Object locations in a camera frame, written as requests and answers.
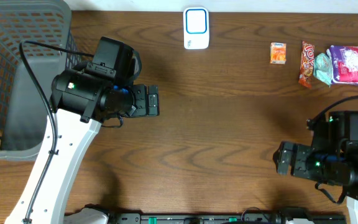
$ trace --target crumpled teal wrapper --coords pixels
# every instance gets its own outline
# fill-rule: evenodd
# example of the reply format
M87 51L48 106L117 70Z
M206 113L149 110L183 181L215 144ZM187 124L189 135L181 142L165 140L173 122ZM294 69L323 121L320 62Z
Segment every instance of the crumpled teal wrapper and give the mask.
M314 71L313 76L323 83L331 86L331 81L333 80L333 64L329 57L322 53L314 58Z

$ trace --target white wall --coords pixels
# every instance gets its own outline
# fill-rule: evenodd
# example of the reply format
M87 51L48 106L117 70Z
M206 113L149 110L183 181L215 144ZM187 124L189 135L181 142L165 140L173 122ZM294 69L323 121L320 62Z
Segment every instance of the white wall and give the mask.
M358 13L358 0L65 0L72 10Z

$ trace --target tabletop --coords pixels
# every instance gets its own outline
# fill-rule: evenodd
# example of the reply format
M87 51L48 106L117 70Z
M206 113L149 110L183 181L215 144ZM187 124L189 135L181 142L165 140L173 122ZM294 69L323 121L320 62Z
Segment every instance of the tabletop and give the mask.
M358 45L357 14L209 14L204 50L183 47L177 12L73 12L82 52L101 36L129 44L143 69L135 83L158 85L160 116L102 128L91 143L66 212L93 203L144 213L241 213L247 207L306 207L348 216L314 182L276 173L281 141L310 144L306 119L358 86L313 79L298 84L301 43L315 55L330 45ZM287 44L285 65L269 64L271 42ZM358 110L358 100L338 106ZM34 162L0 161L0 223L10 214ZM326 187L335 197L340 187Z

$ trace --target blue square outline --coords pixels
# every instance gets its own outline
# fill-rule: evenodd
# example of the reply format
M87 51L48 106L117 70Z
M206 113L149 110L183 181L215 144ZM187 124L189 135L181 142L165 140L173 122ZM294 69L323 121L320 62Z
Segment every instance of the blue square outline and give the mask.
M204 13L205 13L205 30L204 30L204 32L189 32L189 30L187 29L187 12L188 11L200 11L200 10L202 10L202 11L204 11ZM207 25L206 25L206 11L204 10L204 9L188 9L187 11L186 11L186 32L188 33L188 34L205 34L205 32L206 32L206 30L207 30L208 28L207 28Z

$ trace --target white device screen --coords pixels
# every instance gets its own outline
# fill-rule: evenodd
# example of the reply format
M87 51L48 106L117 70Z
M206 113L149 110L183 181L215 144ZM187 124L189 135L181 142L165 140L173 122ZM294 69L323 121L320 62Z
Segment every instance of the white device screen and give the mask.
M189 34L206 31L206 13L202 9L188 10L186 13L187 32Z

